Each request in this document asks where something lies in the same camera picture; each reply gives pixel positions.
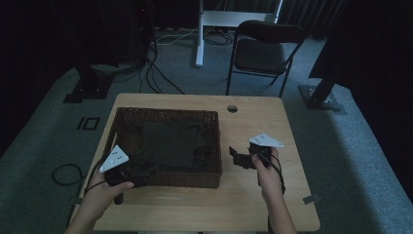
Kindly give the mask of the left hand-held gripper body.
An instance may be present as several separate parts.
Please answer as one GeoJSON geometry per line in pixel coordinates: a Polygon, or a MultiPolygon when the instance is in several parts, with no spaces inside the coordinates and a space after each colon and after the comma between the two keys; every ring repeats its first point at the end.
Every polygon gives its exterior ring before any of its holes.
{"type": "Polygon", "coordinates": [[[132,161],[129,156],[119,145],[115,145],[112,150],[103,158],[102,163],[98,166],[98,171],[103,173],[105,181],[110,186],[115,186],[123,182],[130,181],[135,186],[138,176],[150,176],[141,170],[141,165],[132,161]]]}

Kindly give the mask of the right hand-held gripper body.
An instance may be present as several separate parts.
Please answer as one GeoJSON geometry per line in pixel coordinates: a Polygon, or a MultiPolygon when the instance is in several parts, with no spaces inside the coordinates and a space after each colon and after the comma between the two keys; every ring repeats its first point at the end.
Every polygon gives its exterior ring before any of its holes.
{"type": "Polygon", "coordinates": [[[283,147],[283,143],[265,133],[261,133],[249,139],[248,152],[251,155],[256,154],[263,165],[268,167],[271,163],[273,147],[283,147]]]}

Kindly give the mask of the dark cloth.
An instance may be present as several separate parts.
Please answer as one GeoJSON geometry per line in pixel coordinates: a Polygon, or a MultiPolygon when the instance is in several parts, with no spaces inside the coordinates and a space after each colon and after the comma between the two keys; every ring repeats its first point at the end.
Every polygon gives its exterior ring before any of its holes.
{"type": "Polygon", "coordinates": [[[142,125],[143,160],[173,168],[200,170],[206,165],[207,123],[187,117],[142,125]]]}

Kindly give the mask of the brown wicker basket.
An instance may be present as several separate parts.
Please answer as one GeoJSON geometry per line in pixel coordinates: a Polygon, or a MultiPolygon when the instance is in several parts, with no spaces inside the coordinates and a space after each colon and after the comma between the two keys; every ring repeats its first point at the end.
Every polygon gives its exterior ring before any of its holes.
{"type": "Polygon", "coordinates": [[[147,186],[216,188],[222,175],[222,165],[218,113],[215,111],[119,107],[102,157],[105,158],[115,145],[119,145],[132,156],[134,163],[141,166],[150,163],[143,160],[143,123],[167,122],[187,117],[201,119],[207,124],[205,139],[209,148],[205,153],[206,165],[200,170],[159,165],[159,170],[150,174],[147,186]]]}

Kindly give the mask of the person's right hand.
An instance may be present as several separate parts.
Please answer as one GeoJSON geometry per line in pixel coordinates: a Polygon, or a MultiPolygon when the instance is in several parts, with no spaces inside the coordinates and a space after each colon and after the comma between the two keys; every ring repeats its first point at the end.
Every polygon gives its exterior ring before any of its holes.
{"type": "Polygon", "coordinates": [[[282,168],[279,160],[279,151],[276,147],[272,148],[272,164],[265,167],[257,155],[251,157],[252,163],[257,170],[258,184],[262,188],[262,194],[281,194],[283,195],[282,168]]]}

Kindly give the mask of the person's left hand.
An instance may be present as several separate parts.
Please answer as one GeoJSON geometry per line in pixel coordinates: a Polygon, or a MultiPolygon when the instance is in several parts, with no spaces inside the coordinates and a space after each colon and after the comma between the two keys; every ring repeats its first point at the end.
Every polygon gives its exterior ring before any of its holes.
{"type": "Polygon", "coordinates": [[[118,195],[133,187],[134,184],[130,181],[110,186],[104,180],[103,173],[97,172],[92,177],[91,184],[87,188],[82,203],[101,205],[106,211],[118,195]]]}

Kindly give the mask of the black stand with bolted base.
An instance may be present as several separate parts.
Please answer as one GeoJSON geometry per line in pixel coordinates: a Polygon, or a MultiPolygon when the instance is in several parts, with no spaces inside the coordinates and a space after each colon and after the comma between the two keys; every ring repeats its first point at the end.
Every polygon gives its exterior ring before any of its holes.
{"type": "Polygon", "coordinates": [[[330,49],[322,49],[309,77],[320,78],[317,86],[300,85],[299,91],[308,109],[343,112],[344,108],[331,93],[337,83],[341,67],[338,58],[330,49]]]}

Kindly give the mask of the black stand with square base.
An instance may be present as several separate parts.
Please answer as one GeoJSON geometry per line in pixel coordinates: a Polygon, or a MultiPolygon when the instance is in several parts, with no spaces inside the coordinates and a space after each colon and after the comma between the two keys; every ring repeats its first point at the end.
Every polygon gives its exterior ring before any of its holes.
{"type": "Polygon", "coordinates": [[[114,77],[98,74],[88,64],[76,65],[75,68],[80,78],[63,102],[81,103],[84,99],[106,99],[114,77]]]}

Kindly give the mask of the black folding chair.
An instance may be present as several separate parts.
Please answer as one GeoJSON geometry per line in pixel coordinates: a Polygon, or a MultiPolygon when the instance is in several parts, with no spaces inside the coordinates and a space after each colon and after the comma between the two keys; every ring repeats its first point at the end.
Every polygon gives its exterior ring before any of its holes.
{"type": "Polygon", "coordinates": [[[229,95],[232,74],[272,77],[274,85],[283,75],[281,98],[293,59],[306,39],[305,30],[292,24],[246,20],[235,31],[226,95],[229,95]]]}

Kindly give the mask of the white metal stand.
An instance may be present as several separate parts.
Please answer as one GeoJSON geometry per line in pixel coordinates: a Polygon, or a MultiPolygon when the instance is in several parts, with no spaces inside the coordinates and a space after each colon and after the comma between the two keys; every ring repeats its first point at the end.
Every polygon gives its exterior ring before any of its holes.
{"type": "Polygon", "coordinates": [[[252,13],[252,12],[226,12],[226,11],[207,11],[204,9],[204,0],[199,0],[199,24],[198,24],[198,47],[195,65],[202,67],[204,64],[204,27],[237,27],[245,20],[261,20],[277,23],[280,18],[283,0],[277,0],[275,10],[272,13],[252,13]]]}

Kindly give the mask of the dark curtain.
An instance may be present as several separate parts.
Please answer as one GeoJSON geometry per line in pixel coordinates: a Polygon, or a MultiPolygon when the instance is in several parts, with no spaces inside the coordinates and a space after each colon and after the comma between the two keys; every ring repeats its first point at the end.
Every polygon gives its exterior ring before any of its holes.
{"type": "Polygon", "coordinates": [[[309,37],[327,38],[347,0],[282,0],[279,23],[302,27],[309,37]]]}

